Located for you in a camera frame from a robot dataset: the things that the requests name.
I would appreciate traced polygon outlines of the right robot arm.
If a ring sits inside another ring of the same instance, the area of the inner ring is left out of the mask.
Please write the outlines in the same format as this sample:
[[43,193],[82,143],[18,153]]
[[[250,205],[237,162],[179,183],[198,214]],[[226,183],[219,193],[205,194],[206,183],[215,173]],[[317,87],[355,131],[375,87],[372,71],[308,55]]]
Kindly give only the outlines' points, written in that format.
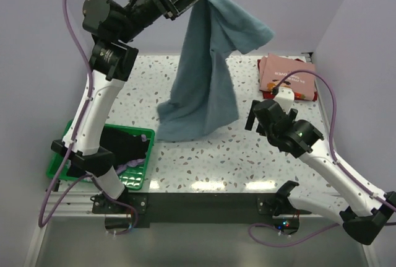
[[337,164],[328,140],[310,122],[297,120],[297,114],[296,109],[285,112],[274,100],[254,100],[245,129],[252,130],[254,122],[258,122],[257,133],[265,136],[270,145],[308,165],[339,196],[318,197],[288,180],[264,205],[273,216],[293,209],[318,214],[341,225],[355,241],[372,244],[395,212],[395,192],[375,187],[343,159]]

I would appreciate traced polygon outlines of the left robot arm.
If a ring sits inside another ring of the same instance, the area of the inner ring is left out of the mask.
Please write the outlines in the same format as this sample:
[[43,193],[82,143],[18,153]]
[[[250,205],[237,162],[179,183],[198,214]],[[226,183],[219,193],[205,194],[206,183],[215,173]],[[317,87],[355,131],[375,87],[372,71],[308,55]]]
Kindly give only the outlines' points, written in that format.
[[113,0],[84,1],[82,27],[95,43],[85,59],[87,83],[71,126],[51,149],[93,176],[113,212],[127,208],[127,188],[115,171],[114,155],[100,146],[100,137],[139,52],[128,43],[161,16],[175,20],[199,1],[129,0],[125,6]]

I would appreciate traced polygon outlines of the blue t-shirt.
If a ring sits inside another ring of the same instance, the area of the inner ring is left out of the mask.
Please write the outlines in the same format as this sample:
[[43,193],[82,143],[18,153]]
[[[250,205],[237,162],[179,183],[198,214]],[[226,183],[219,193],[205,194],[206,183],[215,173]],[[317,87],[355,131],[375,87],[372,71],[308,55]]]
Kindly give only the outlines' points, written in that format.
[[226,63],[268,44],[273,30],[232,0],[200,0],[192,7],[170,97],[159,104],[157,139],[192,141],[239,118]]

